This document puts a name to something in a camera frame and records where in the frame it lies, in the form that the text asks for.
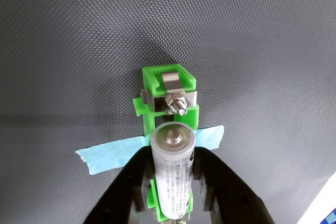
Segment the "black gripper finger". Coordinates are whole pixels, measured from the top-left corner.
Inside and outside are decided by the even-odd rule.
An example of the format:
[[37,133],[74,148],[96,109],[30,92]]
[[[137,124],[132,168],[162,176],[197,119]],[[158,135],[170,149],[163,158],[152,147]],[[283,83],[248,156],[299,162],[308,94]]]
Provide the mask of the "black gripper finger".
[[154,178],[151,147],[140,148],[98,200],[84,223],[140,223]]
[[211,223],[274,223],[261,198],[204,147],[195,148],[193,177],[199,181],[203,210],[210,212]]

